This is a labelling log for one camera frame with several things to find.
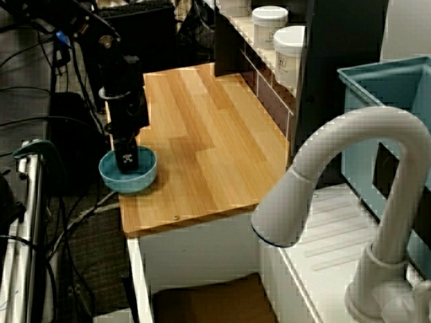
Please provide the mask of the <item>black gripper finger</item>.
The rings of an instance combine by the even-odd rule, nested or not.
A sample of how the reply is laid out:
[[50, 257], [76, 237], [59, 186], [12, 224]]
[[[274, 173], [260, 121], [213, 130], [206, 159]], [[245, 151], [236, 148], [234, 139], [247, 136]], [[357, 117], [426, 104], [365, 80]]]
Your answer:
[[134, 172], [139, 165], [136, 140], [114, 140], [114, 155], [122, 173]]
[[114, 145], [130, 145], [132, 143], [136, 143], [137, 133], [112, 133], [112, 142]]

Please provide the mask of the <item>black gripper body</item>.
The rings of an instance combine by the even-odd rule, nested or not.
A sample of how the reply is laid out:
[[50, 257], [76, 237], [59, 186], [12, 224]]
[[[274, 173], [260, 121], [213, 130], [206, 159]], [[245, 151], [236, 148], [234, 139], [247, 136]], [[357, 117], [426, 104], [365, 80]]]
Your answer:
[[111, 135], [138, 135], [140, 129], [149, 125], [149, 113], [142, 87], [109, 96], [102, 87], [98, 95], [108, 104], [110, 121], [104, 127]]

